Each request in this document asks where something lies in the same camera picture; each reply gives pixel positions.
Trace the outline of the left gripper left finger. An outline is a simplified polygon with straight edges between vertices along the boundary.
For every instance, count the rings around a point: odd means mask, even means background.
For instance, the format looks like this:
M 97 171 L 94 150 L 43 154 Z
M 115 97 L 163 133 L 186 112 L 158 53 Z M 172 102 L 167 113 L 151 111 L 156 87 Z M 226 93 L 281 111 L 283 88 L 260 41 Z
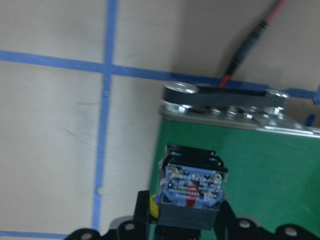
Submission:
M 81 228 L 69 234 L 66 240 L 148 240 L 150 237 L 150 193 L 139 191 L 133 218 L 109 229 L 104 235 L 97 230 Z

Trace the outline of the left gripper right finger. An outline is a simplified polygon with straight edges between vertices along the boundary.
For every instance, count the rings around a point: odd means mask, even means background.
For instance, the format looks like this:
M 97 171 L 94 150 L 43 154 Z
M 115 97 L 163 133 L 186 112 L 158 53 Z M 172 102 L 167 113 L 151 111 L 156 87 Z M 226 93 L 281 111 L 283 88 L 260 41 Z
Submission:
M 218 240 L 318 240 L 320 237 L 296 224 L 283 224 L 270 232 L 250 216 L 237 216 L 227 201 L 220 204 L 213 226 Z

